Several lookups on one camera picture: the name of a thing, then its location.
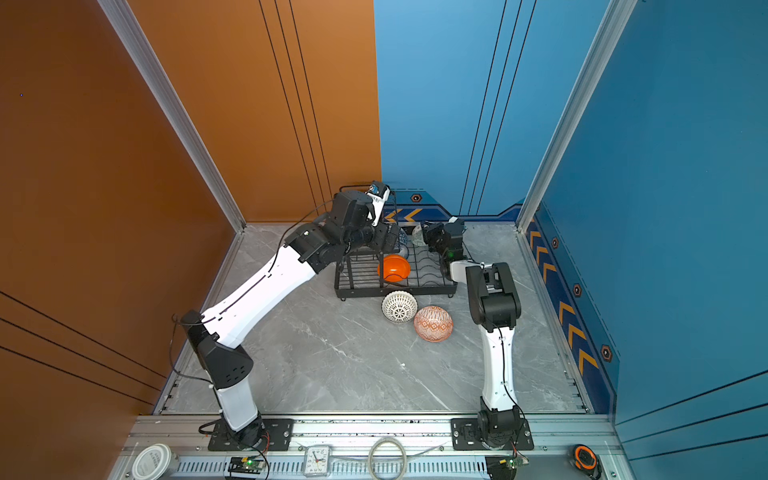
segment brown wall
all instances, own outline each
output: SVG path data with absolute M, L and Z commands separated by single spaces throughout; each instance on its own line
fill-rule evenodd
M 103 478 L 233 232 L 95 0 L 0 2 L 0 65 L 3 477 Z
M 381 178 L 372 0 L 129 3 L 246 220 Z

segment orange and black tape measure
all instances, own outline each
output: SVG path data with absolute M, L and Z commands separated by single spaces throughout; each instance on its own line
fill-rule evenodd
M 603 467 L 600 465 L 600 459 L 586 445 L 576 445 L 574 447 L 573 460 L 576 468 L 590 478 L 598 480 L 602 476 Z

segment clock face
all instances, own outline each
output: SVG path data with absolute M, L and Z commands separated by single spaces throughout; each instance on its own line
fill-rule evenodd
M 307 447 L 304 458 L 304 475 L 308 477 L 328 475 L 330 457 L 331 448 L 328 445 Z

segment black wire dish rack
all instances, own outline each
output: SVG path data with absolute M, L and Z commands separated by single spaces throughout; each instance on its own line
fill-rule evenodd
M 346 255 L 336 264 L 334 288 L 343 301 L 365 296 L 386 296 L 396 290 L 412 295 L 448 295 L 456 293 L 456 282 L 448 279 L 440 270 L 440 256 L 428 247 L 416 247 L 409 237 L 407 242 L 408 263 L 411 273 L 399 282 L 388 282 L 384 274 L 384 257 L 369 248 L 361 248 Z

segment gray marble floor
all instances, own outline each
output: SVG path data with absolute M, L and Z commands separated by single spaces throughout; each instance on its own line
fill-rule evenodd
M 274 253 L 285 226 L 249 225 L 220 299 Z M 579 411 L 551 331 L 532 289 L 510 224 L 468 223 L 465 243 L 477 260 L 505 261 L 518 284 L 522 316 L 513 343 L 514 384 L 526 412 Z M 294 290 L 243 343 L 253 357 L 252 389 L 262 412 L 476 412 L 483 384 L 481 332 L 469 315 L 466 285 L 456 295 L 417 296 L 454 320 L 442 343 L 420 339 L 413 322 L 394 324 L 381 298 L 336 298 L 332 267 Z M 192 358 L 183 373 L 205 375 Z M 180 379 L 165 412 L 217 412 L 208 385 Z

